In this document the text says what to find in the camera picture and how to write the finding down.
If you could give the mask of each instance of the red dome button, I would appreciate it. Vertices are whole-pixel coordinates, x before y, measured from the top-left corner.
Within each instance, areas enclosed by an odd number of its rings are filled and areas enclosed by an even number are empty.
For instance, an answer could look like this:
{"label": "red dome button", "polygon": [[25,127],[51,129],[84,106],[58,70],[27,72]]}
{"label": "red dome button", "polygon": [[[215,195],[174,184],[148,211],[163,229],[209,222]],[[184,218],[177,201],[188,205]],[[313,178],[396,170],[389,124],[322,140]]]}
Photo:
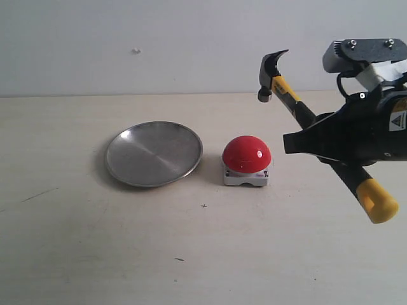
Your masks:
{"label": "red dome button", "polygon": [[259,138],[243,135],[229,142],[223,151],[222,159],[225,165],[235,172],[257,173],[271,163],[272,154]]}

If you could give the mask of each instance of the stainless steel plate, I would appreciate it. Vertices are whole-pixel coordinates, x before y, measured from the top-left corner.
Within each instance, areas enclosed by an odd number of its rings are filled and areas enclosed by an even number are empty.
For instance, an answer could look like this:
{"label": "stainless steel plate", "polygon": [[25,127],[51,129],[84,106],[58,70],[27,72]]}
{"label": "stainless steel plate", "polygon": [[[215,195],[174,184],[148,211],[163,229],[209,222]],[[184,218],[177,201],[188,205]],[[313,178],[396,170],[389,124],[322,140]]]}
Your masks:
{"label": "stainless steel plate", "polygon": [[156,187],[187,176],[201,157],[201,140],[189,128],[172,122],[148,122],[113,139],[106,151],[106,165],[119,181]]}

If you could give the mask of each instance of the white table surface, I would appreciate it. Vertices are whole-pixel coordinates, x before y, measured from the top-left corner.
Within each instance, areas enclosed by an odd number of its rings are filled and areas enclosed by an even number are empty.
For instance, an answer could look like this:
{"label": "white table surface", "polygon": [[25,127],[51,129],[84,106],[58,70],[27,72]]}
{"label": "white table surface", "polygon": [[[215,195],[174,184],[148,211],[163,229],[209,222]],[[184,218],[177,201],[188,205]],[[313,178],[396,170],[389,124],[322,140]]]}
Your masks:
{"label": "white table surface", "polygon": [[[343,102],[300,95],[316,113]],[[200,166],[117,184],[107,143],[156,120],[197,132]],[[255,94],[0,99],[0,304],[406,304],[407,164],[368,168],[401,204],[374,225],[330,167],[284,154],[299,129]],[[222,186],[220,155],[245,134],[272,150],[269,187]]]}

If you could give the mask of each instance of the white wall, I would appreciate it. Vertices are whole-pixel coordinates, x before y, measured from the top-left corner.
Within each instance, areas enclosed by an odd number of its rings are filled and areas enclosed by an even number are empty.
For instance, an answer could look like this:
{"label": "white wall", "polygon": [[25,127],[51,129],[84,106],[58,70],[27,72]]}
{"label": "white wall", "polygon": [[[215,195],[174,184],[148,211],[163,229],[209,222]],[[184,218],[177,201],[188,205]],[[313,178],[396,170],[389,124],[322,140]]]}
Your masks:
{"label": "white wall", "polygon": [[294,89],[331,89],[328,44],[407,41],[406,10],[405,0],[1,0],[0,96],[253,92],[262,56],[283,48]]}

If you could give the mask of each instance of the hammer head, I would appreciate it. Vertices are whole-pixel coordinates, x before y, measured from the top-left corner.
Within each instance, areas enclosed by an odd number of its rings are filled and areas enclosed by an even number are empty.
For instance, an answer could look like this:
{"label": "hammer head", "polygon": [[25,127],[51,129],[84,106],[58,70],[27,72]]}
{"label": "hammer head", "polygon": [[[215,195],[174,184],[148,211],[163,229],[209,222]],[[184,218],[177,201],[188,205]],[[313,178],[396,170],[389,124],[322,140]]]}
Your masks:
{"label": "hammer head", "polygon": [[282,50],[263,57],[259,73],[261,88],[258,93],[258,99],[260,102],[265,103],[270,100],[270,96],[272,95],[272,79],[275,76],[281,75],[277,68],[277,62],[286,52],[288,52],[288,50]]}

